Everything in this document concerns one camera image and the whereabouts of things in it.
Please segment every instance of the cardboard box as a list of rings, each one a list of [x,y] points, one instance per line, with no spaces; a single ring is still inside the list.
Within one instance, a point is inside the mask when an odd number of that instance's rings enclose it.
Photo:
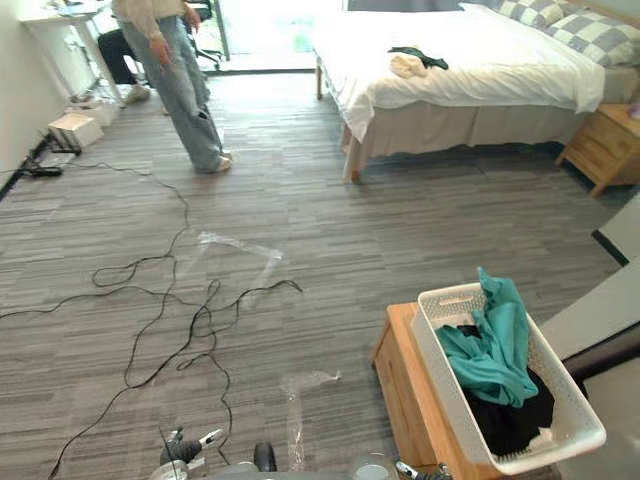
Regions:
[[[51,122],[49,131],[61,145],[79,150],[88,147],[104,136],[102,128],[95,118],[77,113],[68,113],[55,122]]]

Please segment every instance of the wooden nightstand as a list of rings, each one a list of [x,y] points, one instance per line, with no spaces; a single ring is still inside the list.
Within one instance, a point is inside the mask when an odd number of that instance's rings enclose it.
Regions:
[[[390,305],[373,353],[400,458],[427,472],[445,462],[454,479],[501,478],[493,467],[474,465],[464,456],[410,332],[417,309],[417,303]]]
[[[569,160],[596,184],[592,197],[609,185],[640,183],[640,120],[632,119],[628,109],[600,105],[556,160],[556,165]]]

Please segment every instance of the teal cloth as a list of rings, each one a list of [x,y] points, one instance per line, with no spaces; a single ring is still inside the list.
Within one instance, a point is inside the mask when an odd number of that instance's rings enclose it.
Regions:
[[[478,267],[487,297],[473,318],[480,338],[451,325],[436,330],[460,386],[499,405],[522,407],[538,388],[527,374],[529,325],[520,294],[510,278],[493,278]]]

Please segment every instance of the wheel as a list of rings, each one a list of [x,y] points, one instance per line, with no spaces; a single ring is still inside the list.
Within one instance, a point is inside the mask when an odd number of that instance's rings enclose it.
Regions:
[[[276,454],[269,442],[256,443],[253,450],[253,463],[261,472],[277,472]]]

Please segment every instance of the white box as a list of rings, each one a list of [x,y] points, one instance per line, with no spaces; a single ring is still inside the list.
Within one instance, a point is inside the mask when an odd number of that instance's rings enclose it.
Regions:
[[[76,149],[83,149],[104,136],[95,118],[77,113],[68,113],[51,122],[49,131],[61,145]]]
[[[101,127],[110,126],[119,112],[120,107],[113,102],[96,102],[82,107],[72,105],[66,111],[66,113],[76,113],[85,117],[95,118]]]

